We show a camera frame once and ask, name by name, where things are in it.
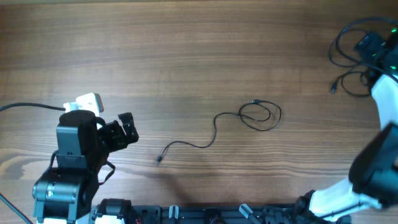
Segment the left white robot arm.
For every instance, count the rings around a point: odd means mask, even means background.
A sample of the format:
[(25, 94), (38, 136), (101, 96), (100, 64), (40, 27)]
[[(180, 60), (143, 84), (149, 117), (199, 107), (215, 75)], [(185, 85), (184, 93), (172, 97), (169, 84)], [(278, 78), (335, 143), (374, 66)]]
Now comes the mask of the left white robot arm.
[(59, 118), (58, 149), (50, 165), (32, 189), (34, 217), (38, 223), (54, 218), (75, 223), (91, 211), (92, 199), (102, 184), (98, 174), (110, 153), (135, 143), (139, 135), (131, 113), (106, 123), (94, 112), (75, 110)]

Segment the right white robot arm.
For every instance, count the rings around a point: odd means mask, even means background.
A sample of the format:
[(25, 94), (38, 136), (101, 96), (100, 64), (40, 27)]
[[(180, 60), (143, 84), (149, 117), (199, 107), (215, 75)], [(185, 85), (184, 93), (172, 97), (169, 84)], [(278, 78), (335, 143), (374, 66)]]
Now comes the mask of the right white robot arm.
[(368, 32), (355, 46), (368, 67), (369, 94), (381, 130), (352, 163), (348, 177), (297, 199), (293, 223), (349, 223), (352, 213), (397, 205), (397, 29)]

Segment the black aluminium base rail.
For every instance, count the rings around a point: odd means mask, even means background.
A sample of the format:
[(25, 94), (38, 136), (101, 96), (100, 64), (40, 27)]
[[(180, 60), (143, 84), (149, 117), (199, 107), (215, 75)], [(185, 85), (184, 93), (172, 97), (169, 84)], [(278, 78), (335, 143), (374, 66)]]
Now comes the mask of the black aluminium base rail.
[(270, 204), (249, 207), (252, 214), (245, 215), (239, 207), (178, 207), (177, 214), (170, 214), (172, 207), (158, 205), (133, 206), (136, 219), (142, 224), (285, 224), (285, 223), (325, 223), (319, 218), (307, 219), (294, 214), (292, 204)]

